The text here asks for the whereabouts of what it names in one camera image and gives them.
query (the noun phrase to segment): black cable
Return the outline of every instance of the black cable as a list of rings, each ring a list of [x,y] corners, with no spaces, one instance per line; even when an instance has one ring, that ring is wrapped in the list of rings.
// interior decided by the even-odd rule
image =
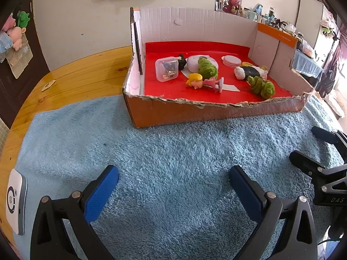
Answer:
[[[322,243],[324,242],[330,242],[330,241],[340,241],[341,239],[338,239],[338,240],[331,240],[331,239],[328,239],[328,240],[324,240],[324,241],[321,241],[320,243],[317,244],[318,245],[321,245]]]

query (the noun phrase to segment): curtain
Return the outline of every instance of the curtain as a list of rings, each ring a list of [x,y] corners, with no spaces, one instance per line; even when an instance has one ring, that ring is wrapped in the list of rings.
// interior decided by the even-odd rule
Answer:
[[[343,68],[344,71],[347,71],[347,27],[344,24],[340,27],[340,33],[339,44],[335,53],[329,56],[329,59],[324,66],[325,72],[322,76],[322,80],[316,89],[322,98],[332,90],[336,75],[340,73]]]
[[[341,36],[339,45],[337,46],[331,61],[327,61],[327,65],[324,67],[327,71],[332,70],[336,73],[340,72],[344,63],[347,62],[347,27],[344,24],[342,24],[340,32]]]

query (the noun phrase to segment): stack of plates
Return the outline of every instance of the stack of plates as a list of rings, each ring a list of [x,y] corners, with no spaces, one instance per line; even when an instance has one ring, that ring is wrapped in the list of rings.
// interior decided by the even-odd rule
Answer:
[[[236,68],[241,65],[241,60],[235,56],[224,56],[222,57],[223,63],[230,68]]]

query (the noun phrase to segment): cardboard box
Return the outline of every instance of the cardboard box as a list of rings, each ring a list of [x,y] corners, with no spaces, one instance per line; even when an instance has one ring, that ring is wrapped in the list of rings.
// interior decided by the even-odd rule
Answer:
[[[123,94],[136,127],[299,112],[314,91],[291,69],[296,39],[239,16],[194,8],[131,9],[131,37],[134,56]],[[144,95],[146,43],[161,41],[213,41],[249,47],[248,57],[256,64],[266,65],[269,76],[293,96],[263,102],[217,104]]]

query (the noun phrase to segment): blue cloth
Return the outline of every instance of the blue cloth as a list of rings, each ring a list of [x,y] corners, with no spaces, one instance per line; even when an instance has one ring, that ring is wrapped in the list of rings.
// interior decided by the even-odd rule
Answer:
[[[0,31],[0,63],[5,60],[7,50],[13,45],[12,39],[4,31]]]
[[[334,146],[310,131],[314,125],[336,130],[336,124],[316,97],[301,113],[142,129],[133,127],[123,96],[36,114],[16,164],[28,181],[25,234],[15,235],[16,245],[29,259],[42,196],[60,199],[83,190],[109,164],[118,167],[119,182],[91,224],[117,260],[232,259],[256,226],[230,186],[233,165],[265,191],[307,196],[321,238],[330,210],[312,204],[311,179],[288,156],[299,150],[328,167],[343,164]]]
[[[323,69],[299,50],[295,51],[292,67],[308,77],[317,78],[319,81],[322,78]]]

